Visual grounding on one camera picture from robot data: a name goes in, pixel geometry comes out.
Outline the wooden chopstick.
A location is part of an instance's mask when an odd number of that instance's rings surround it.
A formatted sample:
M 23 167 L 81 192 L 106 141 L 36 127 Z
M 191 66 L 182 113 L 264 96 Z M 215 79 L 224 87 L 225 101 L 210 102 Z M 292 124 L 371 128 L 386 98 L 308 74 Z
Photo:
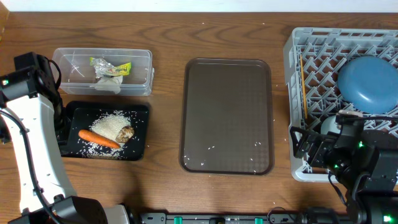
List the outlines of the wooden chopstick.
M 301 74 L 301 82 L 302 82 L 304 119 L 308 119 L 307 96 L 306 96 L 306 90 L 305 90 L 305 77 L 304 77 L 305 72 L 304 72 L 302 54 L 300 54 L 300 74 Z

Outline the yellow green snack wrapper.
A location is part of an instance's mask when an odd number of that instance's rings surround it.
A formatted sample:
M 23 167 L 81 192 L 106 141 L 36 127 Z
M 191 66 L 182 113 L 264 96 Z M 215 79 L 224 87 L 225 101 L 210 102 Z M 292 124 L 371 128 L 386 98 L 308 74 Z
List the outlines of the yellow green snack wrapper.
M 90 57 L 90 66 L 95 70 L 97 78 L 127 76 L 130 74 L 131 62 L 114 66 L 103 58 Z

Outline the white napkin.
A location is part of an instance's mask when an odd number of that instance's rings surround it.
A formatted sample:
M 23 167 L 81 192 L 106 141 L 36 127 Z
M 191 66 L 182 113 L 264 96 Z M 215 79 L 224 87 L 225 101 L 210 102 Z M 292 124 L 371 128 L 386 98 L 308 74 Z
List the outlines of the white napkin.
M 114 94 L 119 94 L 121 91 L 121 84 L 123 82 L 123 76 L 116 77 L 101 77 L 96 85 L 95 90 L 99 91 L 111 91 Z

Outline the orange carrot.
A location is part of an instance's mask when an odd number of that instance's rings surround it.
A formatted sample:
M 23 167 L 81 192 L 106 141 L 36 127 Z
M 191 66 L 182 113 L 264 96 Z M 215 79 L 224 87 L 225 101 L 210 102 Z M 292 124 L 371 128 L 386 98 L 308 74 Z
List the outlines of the orange carrot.
M 98 144 L 100 146 L 106 146 L 106 147 L 110 147 L 113 149 L 119 149 L 120 145 L 118 143 L 116 143 L 115 141 L 112 141 L 110 139 L 107 139 L 99 134 L 96 134 L 94 132 L 91 132 L 89 130 L 85 130 L 82 129 L 78 132 L 78 135 L 80 138 L 89 141 L 89 142 L 93 142 L 95 144 Z

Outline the white rice pile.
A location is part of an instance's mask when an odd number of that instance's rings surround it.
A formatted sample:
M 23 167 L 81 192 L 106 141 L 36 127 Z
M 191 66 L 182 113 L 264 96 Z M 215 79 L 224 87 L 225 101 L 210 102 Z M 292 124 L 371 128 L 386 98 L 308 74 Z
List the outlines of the white rice pile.
M 136 138 L 136 128 L 137 125 L 141 122 L 140 119 L 137 118 L 136 111 L 112 111 L 105 112 L 100 111 L 99 117 L 92 122 L 87 128 L 83 128 L 85 130 L 89 130 L 96 134 L 99 134 L 107 139 L 115 141 L 116 136 L 120 132 L 120 130 L 125 126 L 132 126 L 134 128 L 134 135 L 131 139 Z M 82 149 L 80 152 L 83 157 L 87 157 L 90 159 L 112 159 L 112 160 L 121 160 L 127 158 L 127 143 L 118 143 L 120 145 L 119 149 L 113 149 L 106 146 L 100 146 L 93 142 L 86 141 L 79 137 L 79 143 L 82 143 Z

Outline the dark blue plate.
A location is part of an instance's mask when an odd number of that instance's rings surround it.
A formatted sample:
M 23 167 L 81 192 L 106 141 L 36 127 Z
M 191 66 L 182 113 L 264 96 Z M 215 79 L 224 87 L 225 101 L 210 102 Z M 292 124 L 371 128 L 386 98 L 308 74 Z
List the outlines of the dark blue plate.
M 337 85 L 343 99 L 362 112 L 384 114 L 397 106 L 397 69 L 381 58 L 348 62 L 338 73 Z

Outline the brown food scrap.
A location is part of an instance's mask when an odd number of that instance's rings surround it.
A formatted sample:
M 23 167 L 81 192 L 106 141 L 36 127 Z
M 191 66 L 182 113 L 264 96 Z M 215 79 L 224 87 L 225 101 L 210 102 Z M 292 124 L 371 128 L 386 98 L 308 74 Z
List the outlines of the brown food scrap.
M 120 130 L 115 140 L 118 143 L 127 143 L 133 137 L 134 133 L 134 128 L 132 126 L 125 126 Z

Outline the light blue plastic bowl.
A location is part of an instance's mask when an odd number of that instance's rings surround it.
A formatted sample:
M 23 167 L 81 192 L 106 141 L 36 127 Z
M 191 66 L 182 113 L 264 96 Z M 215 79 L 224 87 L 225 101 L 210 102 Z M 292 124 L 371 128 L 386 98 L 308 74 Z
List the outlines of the light blue plastic bowl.
M 321 125 L 321 134 L 328 134 L 329 132 L 335 134 L 339 134 L 341 132 L 339 124 L 336 122 L 336 115 L 328 117 Z

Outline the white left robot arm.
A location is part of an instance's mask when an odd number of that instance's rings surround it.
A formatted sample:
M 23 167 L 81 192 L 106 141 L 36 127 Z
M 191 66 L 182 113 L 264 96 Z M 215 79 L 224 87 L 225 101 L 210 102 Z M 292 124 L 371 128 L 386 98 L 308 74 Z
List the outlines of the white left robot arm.
M 21 182 L 21 216 L 13 223 L 130 223 L 124 205 L 103 208 L 95 199 L 76 195 L 60 155 L 54 113 L 35 83 L 1 81 L 1 116 Z

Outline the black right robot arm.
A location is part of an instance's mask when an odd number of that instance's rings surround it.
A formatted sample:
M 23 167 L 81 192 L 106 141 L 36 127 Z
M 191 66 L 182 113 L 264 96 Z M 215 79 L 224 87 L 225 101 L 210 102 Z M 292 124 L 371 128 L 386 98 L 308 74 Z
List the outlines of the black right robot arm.
M 308 155 L 346 188 L 353 223 L 397 223 L 397 138 L 378 130 L 318 134 L 292 127 L 294 157 Z

